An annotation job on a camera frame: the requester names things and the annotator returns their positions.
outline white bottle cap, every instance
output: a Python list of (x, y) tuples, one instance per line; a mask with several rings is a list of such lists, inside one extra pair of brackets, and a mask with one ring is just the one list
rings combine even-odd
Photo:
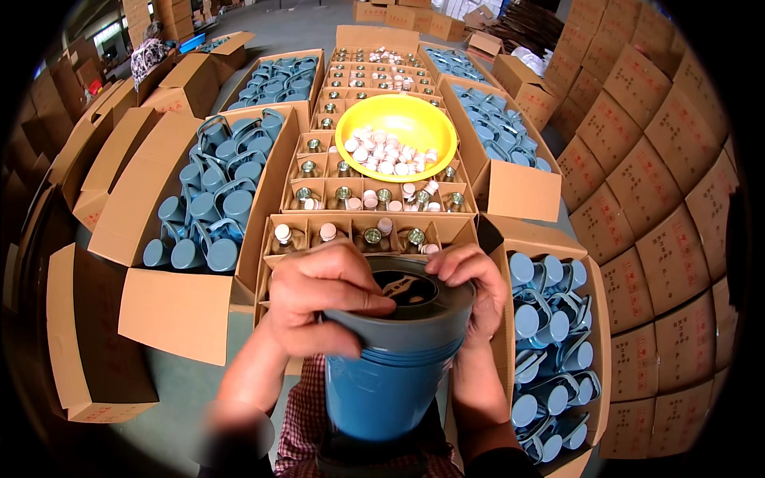
[(361, 199), (358, 197), (351, 197), (346, 202), (346, 208), (350, 211), (360, 211), (361, 210)]
[(563, 385), (557, 385), (547, 396), (547, 409), (550, 415), (560, 415), (568, 404), (568, 390)]
[(325, 241), (331, 241), (337, 236), (337, 227), (333, 223), (326, 223), (319, 229), (319, 236)]
[(276, 226), (276, 229), (274, 229), (274, 236), (276, 236), (276, 239), (279, 242), (284, 242), (292, 237), (292, 231), (286, 224), (279, 224)]
[(528, 339), (539, 330), (539, 314), (536, 309), (528, 304), (523, 304), (516, 309), (516, 340)]
[(513, 423), (513, 427), (525, 427), (536, 416), (536, 397), (534, 395), (521, 395), (510, 410), (510, 421)]
[(382, 232), (383, 236), (387, 236), (393, 231), (393, 221), (389, 217), (383, 217), (377, 221), (377, 229)]

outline blue plastic container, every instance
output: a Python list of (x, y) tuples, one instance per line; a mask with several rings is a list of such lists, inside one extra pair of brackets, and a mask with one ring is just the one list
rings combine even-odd
[(464, 340), (475, 287), (468, 282), (449, 288), (425, 274), (422, 261), (392, 256), (367, 260), (384, 291), (405, 285), (396, 288), (403, 290), (400, 294), (386, 294), (398, 303), (388, 317), (324, 311), (324, 320), (351, 329), (363, 345), (361, 359), (327, 357), (327, 414), (345, 435), (384, 442), (409, 433), (428, 410)]
[(196, 37), (185, 41), (180, 48), (178, 48), (178, 51), (181, 52), (181, 54), (188, 53), (192, 51), (194, 48), (200, 46), (204, 43), (204, 33), (198, 34)]

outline gray floor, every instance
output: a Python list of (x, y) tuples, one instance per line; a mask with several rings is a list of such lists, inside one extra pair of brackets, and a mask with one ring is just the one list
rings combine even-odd
[[(223, 85), (212, 112), (217, 112), (224, 99), (239, 82), (259, 55), (279, 54), (307, 48), (324, 48), (332, 51), (335, 46), (335, 27), (339, 24), (353, 24), (352, 4), (350, 0), (323, 0), (318, 2), (305, 0), (284, 0), (279, 11), (278, 0), (266, 0), (256, 5), (238, 8), (222, 15), (220, 24), (207, 31), (208, 35), (218, 36), (235, 31), (247, 30), (257, 34), (246, 46), (249, 63)], [(570, 1), (564, 0), (566, 7)], [(423, 34), (422, 40), (447, 44), (430, 35)], [(452, 47), (464, 47), (460, 43), (448, 44)], [(547, 128), (542, 135), (557, 156), (565, 144), (560, 136)], [(563, 202), (556, 224), (548, 226), (563, 229), (575, 237)], [(90, 234), (81, 228), (78, 243), (86, 246)], [(228, 330), (229, 360), (236, 355), (251, 332), (252, 316), (231, 313)], [(193, 449), (194, 431), (203, 407), (214, 399), (218, 384), (225, 372), (225, 367), (196, 362), (159, 350), (146, 348), (146, 359), (152, 378), (157, 387), (160, 403), (140, 414), (137, 418), (123, 424), (110, 425), (130, 444), (146, 453), (152, 459), (163, 463), (182, 475), (196, 476), (197, 465), (190, 458)], [(298, 381), (298, 377), (285, 378), (284, 388), (279, 398), (273, 421), (277, 436), (282, 426), (286, 394)], [(446, 387), (437, 395), (439, 411), (444, 416)], [(271, 450), (271, 459), (275, 458), (275, 447)], [(598, 460), (592, 460), (585, 476), (595, 476), (599, 467)]]

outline white cap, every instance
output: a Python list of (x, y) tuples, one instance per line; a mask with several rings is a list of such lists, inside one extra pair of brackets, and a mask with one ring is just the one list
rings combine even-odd
[(292, 237), (292, 231), (286, 224), (279, 224), (274, 229), (274, 236), (279, 242), (284, 242)]
[(319, 229), (319, 236), (325, 241), (331, 241), (337, 236), (337, 227), (333, 223), (326, 223)]
[(389, 217), (383, 217), (377, 221), (377, 229), (382, 232), (383, 236), (387, 236), (393, 231), (393, 221)]
[(361, 210), (361, 199), (359, 199), (358, 197), (351, 197), (346, 202), (346, 205), (348, 210), (351, 210), (351, 211)]

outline cardboard flap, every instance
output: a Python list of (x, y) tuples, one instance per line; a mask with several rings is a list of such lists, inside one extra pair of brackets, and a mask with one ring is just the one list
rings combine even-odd
[(213, 50), (211, 53), (216, 55), (230, 55), (233, 52), (236, 51), (237, 48), (243, 46), (248, 41), (255, 38), (255, 34), (249, 31), (237, 31), (234, 34), (231, 35), (223, 35), (222, 37), (218, 38), (225, 38), (228, 37), (228, 41), (226, 43), (220, 45), (218, 48)]
[(493, 236), (495, 243), (503, 242), (508, 252), (522, 249), (534, 255), (533, 251), (538, 249), (539, 254), (555, 254), (560, 258), (580, 260), (587, 255), (587, 249), (560, 229), (526, 223), (519, 219), (481, 214), (478, 231), (479, 242), (484, 251), (487, 251), (488, 241)]
[[(491, 160), (489, 176), (489, 214), (508, 217), (524, 217), (554, 223), (560, 208), (561, 176), (532, 167)], [(528, 191), (536, 200), (510, 201), (507, 191)], [(534, 191), (550, 191), (537, 194)]]
[(149, 70), (146, 78), (138, 84), (138, 106), (146, 101), (151, 92), (155, 90), (159, 83), (170, 73), (170, 70), (173, 69), (173, 57), (174, 55), (169, 54), (162, 63), (154, 65)]
[(232, 280), (130, 268), (119, 334), (188, 359), (226, 365)]
[(412, 53), (417, 51), (419, 41), (420, 34), (417, 31), (362, 25), (338, 25), (335, 35), (335, 44), (338, 47), (371, 45)]

